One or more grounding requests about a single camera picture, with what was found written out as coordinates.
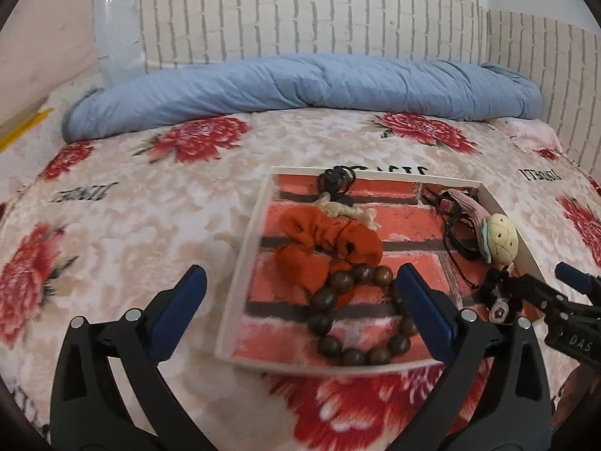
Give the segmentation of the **right hand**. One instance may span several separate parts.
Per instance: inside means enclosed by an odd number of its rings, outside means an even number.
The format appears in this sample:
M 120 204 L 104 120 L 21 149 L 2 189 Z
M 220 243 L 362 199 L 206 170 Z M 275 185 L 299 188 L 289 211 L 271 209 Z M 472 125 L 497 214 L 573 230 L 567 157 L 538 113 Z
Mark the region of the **right hand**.
M 568 419 L 589 391 L 596 376 L 597 373 L 585 365 L 579 365 L 569 374 L 558 393 L 558 401 L 552 417 L 554 428 L 560 427 Z

